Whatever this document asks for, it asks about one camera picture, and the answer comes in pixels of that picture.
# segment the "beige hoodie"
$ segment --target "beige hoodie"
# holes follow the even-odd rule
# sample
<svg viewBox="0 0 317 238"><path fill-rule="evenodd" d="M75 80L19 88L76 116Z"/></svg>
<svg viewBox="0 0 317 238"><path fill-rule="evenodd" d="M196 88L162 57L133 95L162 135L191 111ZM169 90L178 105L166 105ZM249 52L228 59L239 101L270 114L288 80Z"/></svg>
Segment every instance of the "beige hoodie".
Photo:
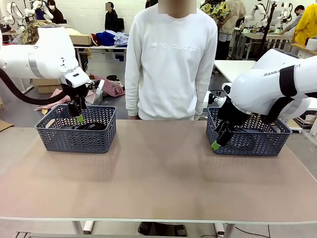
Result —
<svg viewBox="0 0 317 238"><path fill-rule="evenodd" d="M228 15L230 18L222 27L220 27L219 32L230 35L234 32L237 20L244 17L247 12L244 3L241 0L227 0L226 4L231 11L230 15Z"/></svg>

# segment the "man in white sweatshirt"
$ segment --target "man in white sweatshirt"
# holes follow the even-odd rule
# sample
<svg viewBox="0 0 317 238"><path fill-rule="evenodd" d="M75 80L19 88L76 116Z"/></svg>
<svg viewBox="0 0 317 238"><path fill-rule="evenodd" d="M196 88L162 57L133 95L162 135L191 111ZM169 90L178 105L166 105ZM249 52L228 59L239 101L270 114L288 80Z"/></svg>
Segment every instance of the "man in white sweatshirt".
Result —
<svg viewBox="0 0 317 238"><path fill-rule="evenodd" d="M203 113L217 26L193 5L160 0L135 16L125 70L129 118L194 120Z"/></svg>

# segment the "gray shirt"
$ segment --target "gray shirt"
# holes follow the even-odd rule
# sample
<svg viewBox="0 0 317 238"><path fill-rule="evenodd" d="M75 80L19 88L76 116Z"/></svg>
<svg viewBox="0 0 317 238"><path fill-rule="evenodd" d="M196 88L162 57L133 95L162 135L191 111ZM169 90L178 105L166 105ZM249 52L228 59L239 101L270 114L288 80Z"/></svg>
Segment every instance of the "gray shirt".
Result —
<svg viewBox="0 0 317 238"><path fill-rule="evenodd" d="M298 25L299 21L301 20L302 16L304 14L304 11L302 11L295 19L295 21L290 24L288 27L285 28L286 31L290 31L291 29L293 29L295 26Z"/></svg>

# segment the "gray plastic basket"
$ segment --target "gray plastic basket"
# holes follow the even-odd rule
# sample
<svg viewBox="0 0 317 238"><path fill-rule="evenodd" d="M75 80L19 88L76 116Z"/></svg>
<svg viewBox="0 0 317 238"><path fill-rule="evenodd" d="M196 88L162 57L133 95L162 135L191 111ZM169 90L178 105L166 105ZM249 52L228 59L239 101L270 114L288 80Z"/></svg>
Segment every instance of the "gray plastic basket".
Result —
<svg viewBox="0 0 317 238"><path fill-rule="evenodd" d="M108 152L116 133L115 111L116 107L88 106L82 111L84 122L79 123L71 116L68 106L62 104L52 109L35 128L48 151L103 154ZM72 129L91 122L103 123L106 129Z"/></svg>
<svg viewBox="0 0 317 238"><path fill-rule="evenodd" d="M212 145L218 137L214 130L220 124L218 108L208 108L207 135ZM218 155L277 156L292 131L279 119L274 124L264 124L260 115L251 116L243 125L243 131L234 132L226 146L213 150Z"/></svg>

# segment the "person in yellow jacket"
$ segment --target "person in yellow jacket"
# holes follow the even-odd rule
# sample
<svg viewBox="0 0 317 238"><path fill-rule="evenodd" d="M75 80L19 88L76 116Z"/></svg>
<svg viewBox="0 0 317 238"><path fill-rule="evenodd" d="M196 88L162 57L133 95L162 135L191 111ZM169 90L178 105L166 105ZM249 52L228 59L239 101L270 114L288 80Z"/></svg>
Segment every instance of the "person in yellow jacket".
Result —
<svg viewBox="0 0 317 238"><path fill-rule="evenodd" d="M305 44L307 38L317 36L317 4L312 4L305 10L298 23L294 39L296 43Z"/></svg>

